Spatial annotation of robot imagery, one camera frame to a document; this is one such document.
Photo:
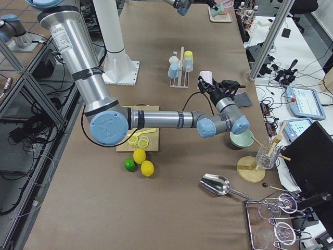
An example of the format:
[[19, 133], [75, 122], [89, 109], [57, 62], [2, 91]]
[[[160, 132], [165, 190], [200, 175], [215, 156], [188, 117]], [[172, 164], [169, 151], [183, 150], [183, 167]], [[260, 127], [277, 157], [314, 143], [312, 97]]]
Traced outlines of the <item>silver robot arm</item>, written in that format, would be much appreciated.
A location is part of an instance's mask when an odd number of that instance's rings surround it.
[[89, 130], [99, 146], [118, 146], [133, 128], [195, 128], [202, 138], [230, 131], [244, 133], [250, 123], [234, 103], [238, 82], [208, 84], [199, 78], [201, 91], [210, 95], [217, 108], [212, 116], [201, 111], [144, 111], [123, 107], [109, 94], [108, 83], [133, 84], [139, 62], [125, 53], [115, 1], [94, 1], [95, 12], [106, 47], [103, 68], [92, 47], [75, 1], [30, 1], [41, 26], [48, 29], [85, 103]]
[[219, 15], [223, 12], [224, 7], [222, 4], [217, 3], [213, 0], [201, 0], [201, 1], [193, 1], [193, 0], [163, 0], [164, 2], [168, 3], [169, 5], [173, 6], [177, 13], [181, 16], [187, 14], [189, 8], [192, 4], [206, 4], [210, 7], [212, 17]]

